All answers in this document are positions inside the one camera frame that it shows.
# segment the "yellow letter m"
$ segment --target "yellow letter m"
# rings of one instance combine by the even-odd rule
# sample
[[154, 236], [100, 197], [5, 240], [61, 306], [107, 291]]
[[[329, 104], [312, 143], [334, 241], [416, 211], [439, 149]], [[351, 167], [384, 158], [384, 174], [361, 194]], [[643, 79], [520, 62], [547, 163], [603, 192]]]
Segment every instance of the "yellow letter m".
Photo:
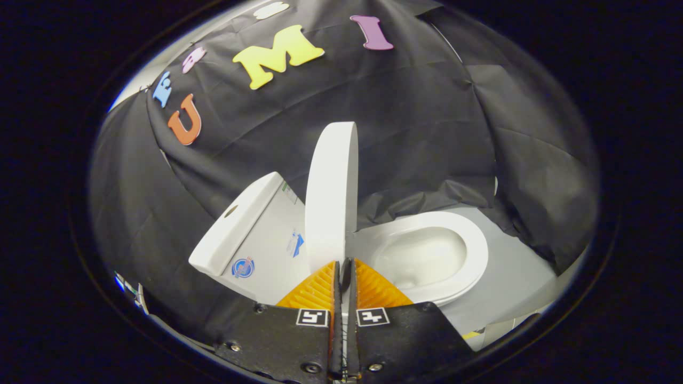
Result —
[[273, 74], [263, 71], [261, 66], [277, 72], [285, 72], [287, 53], [290, 54], [290, 65], [299, 66], [322, 56], [325, 51], [316, 48], [301, 33], [300, 25], [287, 27], [275, 34], [273, 49], [260, 46], [248, 46], [239, 52], [232, 62], [242, 63], [251, 77], [249, 87], [253, 90], [261, 88], [273, 79]]

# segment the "black cloth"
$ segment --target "black cloth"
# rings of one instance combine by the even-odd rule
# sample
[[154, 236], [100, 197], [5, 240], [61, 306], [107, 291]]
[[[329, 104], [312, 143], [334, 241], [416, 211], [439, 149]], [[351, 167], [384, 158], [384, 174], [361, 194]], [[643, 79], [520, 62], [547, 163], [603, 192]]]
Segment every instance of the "black cloth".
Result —
[[[543, 68], [437, 3], [288, 3], [265, 20], [237, 16], [179, 55], [166, 69], [164, 109], [152, 97], [160, 75], [102, 125], [90, 177], [96, 240], [107, 266], [143, 284], [165, 320], [199, 340], [219, 336], [245, 298], [195, 270], [189, 255], [267, 173], [278, 171], [305, 202], [313, 150], [330, 122], [358, 125], [359, 228], [464, 202], [558, 273], [578, 257], [598, 214], [597, 161], [578, 111]], [[394, 49], [365, 49], [352, 15], [378, 17]], [[324, 56], [249, 89], [232, 58], [270, 48], [275, 33], [297, 24]], [[198, 46], [206, 55], [182, 74]], [[202, 128], [184, 146], [167, 122], [190, 93]], [[181, 120], [191, 125], [184, 112]]]

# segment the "toilet seat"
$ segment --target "toilet seat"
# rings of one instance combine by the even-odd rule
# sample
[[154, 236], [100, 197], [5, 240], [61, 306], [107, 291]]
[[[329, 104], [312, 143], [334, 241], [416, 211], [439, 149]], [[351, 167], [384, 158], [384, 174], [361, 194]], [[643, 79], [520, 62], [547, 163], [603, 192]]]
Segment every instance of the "toilet seat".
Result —
[[375, 258], [392, 238], [426, 228], [445, 228], [464, 242], [466, 253], [462, 266], [439, 282], [399, 288], [413, 303], [432, 301], [444, 305], [457, 299], [479, 281], [488, 263], [488, 246], [482, 231], [469, 219], [450, 212], [426, 212], [412, 217], [365, 228], [347, 237], [347, 252], [374, 267]]

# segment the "blue circular sticker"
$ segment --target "blue circular sticker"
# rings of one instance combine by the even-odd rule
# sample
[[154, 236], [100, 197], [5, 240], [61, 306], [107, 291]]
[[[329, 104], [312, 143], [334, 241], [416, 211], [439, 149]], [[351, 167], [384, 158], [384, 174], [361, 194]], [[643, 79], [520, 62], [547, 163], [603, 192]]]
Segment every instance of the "blue circular sticker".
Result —
[[251, 258], [239, 259], [232, 265], [234, 277], [249, 277], [254, 272], [254, 260]]

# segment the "screw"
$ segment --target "screw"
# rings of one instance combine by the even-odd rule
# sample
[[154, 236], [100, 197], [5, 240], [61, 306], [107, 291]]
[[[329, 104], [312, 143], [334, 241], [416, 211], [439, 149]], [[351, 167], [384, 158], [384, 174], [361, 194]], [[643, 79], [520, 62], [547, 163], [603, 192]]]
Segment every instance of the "screw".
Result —
[[308, 372], [308, 373], [319, 373], [320, 367], [317, 366], [316, 364], [305, 364], [303, 366], [303, 370]]

